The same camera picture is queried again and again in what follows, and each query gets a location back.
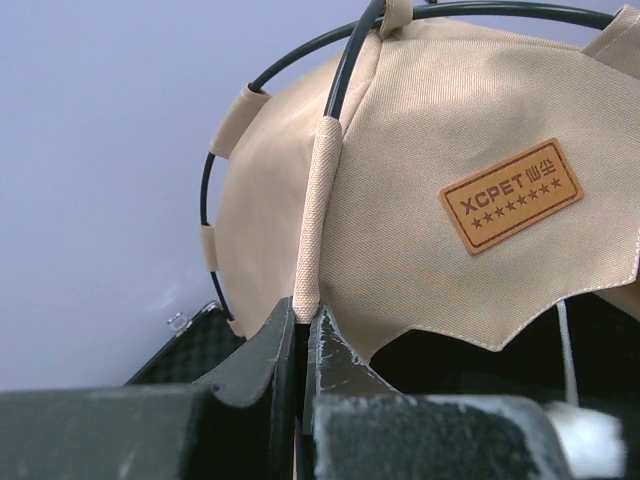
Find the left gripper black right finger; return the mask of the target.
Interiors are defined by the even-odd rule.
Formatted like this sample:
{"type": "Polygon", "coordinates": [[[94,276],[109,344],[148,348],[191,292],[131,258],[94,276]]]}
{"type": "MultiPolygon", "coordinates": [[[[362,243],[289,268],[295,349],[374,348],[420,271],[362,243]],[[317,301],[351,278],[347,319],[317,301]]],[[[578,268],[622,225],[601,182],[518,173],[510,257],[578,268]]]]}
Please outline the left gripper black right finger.
{"type": "Polygon", "coordinates": [[[303,430],[317,479],[568,479],[541,406],[404,395],[355,352],[328,304],[310,326],[303,430]]]}

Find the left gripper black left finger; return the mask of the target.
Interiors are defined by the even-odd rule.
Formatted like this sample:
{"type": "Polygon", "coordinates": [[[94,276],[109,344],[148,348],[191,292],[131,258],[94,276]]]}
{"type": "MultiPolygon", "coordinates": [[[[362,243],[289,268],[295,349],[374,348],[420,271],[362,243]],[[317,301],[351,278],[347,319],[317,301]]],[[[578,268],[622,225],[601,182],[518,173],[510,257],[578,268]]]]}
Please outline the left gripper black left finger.
{"type": "Polygon", "coordinates": [[[260,330],[192,384],[5,393],[5,479],[289,479],[295,316],[260,330]]]}

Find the beige and black pet tent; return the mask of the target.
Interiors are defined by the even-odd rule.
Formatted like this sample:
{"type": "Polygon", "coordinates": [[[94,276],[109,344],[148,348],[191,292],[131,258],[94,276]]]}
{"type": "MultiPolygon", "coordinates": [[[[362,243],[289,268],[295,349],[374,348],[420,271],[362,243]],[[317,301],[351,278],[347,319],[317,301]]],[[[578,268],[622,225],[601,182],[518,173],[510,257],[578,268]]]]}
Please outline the beige and black pet tent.
{"type": "Polygon", "coordinates": [[[412,331],[499,351],[559,301],[639,314],[639,12],[587,46],[382,41],[312,156],[294,293],[363,359],[412,331]]]}

